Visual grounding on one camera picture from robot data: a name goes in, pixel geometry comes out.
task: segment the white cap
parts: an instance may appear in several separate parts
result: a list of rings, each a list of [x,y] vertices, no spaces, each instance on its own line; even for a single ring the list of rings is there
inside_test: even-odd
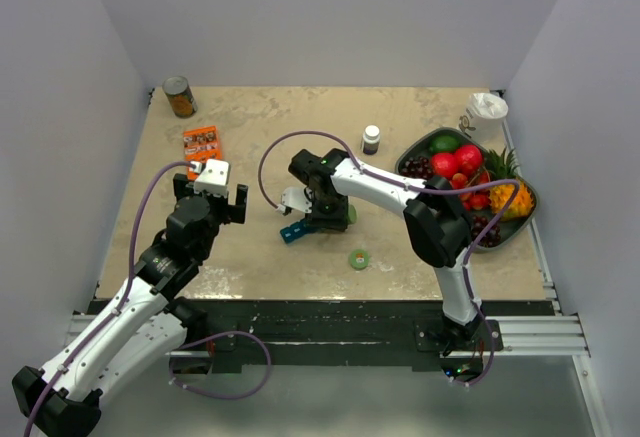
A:
[[[376,125],[367,125],[364,129],[364,136],[369,140],[376,140],[380,138],[380,129]]]

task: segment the beige table surface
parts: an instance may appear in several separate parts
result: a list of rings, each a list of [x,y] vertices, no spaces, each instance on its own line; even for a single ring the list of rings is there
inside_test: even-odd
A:
[[[397,158],[426,133],[456,126],[471,92],[460,88],[196,87],[199,105],[189,119],[176,118],[160,89],[154,92],[98,298],[113,297],[127,271],[133,216],[148,182],[163,165],[182,160],[182,132],[216,125],[235,184],[249,185],[247,221],[224,226],[211,257],[185,288],[190,298],[244,299],[439,299],[433,270],[411,249],[403,220],[352,199],[357,224],[343,234],[313,234],[285,245],[279,230],[302,215],[282,216],[258,189],[258,161],[265,148],[287,132],[315,129],[339,135],[358,148],[368,124],[381,129],[380,150],[364,160],[392,170]],[[294,137],[276,147],[265,164],[265,186],[279,201],[288,186],[300,185],[287,172],[300,149],[323,155],[334,147],[321,137]],[[502,138],[487,144],[502,148]],[[157,186],[143,217],[138,252],[145,249],[173,210],[171,178]],[[347,257],[366,249],[370,265],[353,270]],[[483,299],[544,299],[531,238],[522,232],[506,248],[472,258],[476,289]]]

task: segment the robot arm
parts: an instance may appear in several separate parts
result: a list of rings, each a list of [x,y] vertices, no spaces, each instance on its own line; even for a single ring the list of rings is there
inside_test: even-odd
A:
[[[413,250],[435,269],[451,337],[468,340],[480,324],[476,306],[482,304],[477,297],[470,300],[463,274],[463,256],[471,243],[470,216],[456,196],[433,196],[409,189],[449,189],[442,177],[425,182],[360,164],[383,179],[364,173],[344,151],[333,149],[324,157],[300,151],[291,160],[289,172],[307,187],[304,192],[287,189],[281,208],[285,213],[302,210],[311,228],[334,230],[347,228],[348,197],[366,200],[403,217]],[[385,182],[384,178],[405,186]]]
[[[127,282],[60,354],[40,369],[23,367],[14,377],[14,392],[25,415],[53,381],[35,421],[49,437],[88,435],[100,418],[100,407],[157,358],[184,343],[189,331],[203,321],[203,312],[176,296],[209,257],[220,225],[244,223],[248,189],[238,185],[235,205],[230,205],[229,164],[209,160],[206,166],[198,165],[200,175],[193,183],[186,175],[174,176],[175,209],[166,228],[140,255],[125,304],[118,308]],[[101,325],[107,318],[108,323]]]

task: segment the yellow pineapple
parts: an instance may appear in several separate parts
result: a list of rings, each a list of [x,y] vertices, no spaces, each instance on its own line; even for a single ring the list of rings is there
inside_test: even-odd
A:
[[[503,221],[526,217],[531,213],[535,205],[531,191],[516,175],[518,164],[515,163],[513,150],[505,156],[506,151],[507,149],[504,149],[502,154],[498,155],[496,151],[490,150],[487,156],[487,170],[491,174],[491,180],[517,179],[520,181],[520,190],[515,200],[500,219]],[[491,188],[489,191],[491,212],[497,214],[504,207],[513,193],[513,187],[511,184],[505,184]]]

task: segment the orange package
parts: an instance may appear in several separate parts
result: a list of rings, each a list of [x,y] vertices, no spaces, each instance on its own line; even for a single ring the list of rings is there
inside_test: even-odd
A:
[[[201,129],[187,130],[184,134],[184,157],[203,164],[209,159],[222,159],[222,149],[215,125]],[[196,180],[198,174],[187,172],[189,180]]]

